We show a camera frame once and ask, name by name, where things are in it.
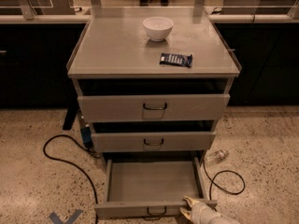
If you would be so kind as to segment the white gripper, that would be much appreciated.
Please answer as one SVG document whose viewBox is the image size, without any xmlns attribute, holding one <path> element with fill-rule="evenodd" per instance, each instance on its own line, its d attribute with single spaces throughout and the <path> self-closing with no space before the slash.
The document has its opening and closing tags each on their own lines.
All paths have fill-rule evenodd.
<svg viewBox="0 0 299 224">
<path fill-rule="evenodd" d="M 193 224 L 220 224 L 221 215 L 212 210 L 205 203 L 200 203 L 199 200 L 189 196 L 184 196 L 183 200 L 187 202 L 191 208 L 191 212 L 186 208 L 180 207 L 180 213 L 185 216 L 188 221 Z"/>
</svg>

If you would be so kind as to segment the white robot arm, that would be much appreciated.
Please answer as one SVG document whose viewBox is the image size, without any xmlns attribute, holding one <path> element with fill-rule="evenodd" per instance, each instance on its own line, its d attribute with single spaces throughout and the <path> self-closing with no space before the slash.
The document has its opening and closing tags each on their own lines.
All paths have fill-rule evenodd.
<svg viewBox="0 0 299 224">
<path fill-rule="evenodd" d="M 213 210 L 198 199 L 184 196 L 183 200 L 188 204 L 190 210 L 181 207 L 180 212 L 193 224 L 240 224 L 237 220 Z"/>
</svg>

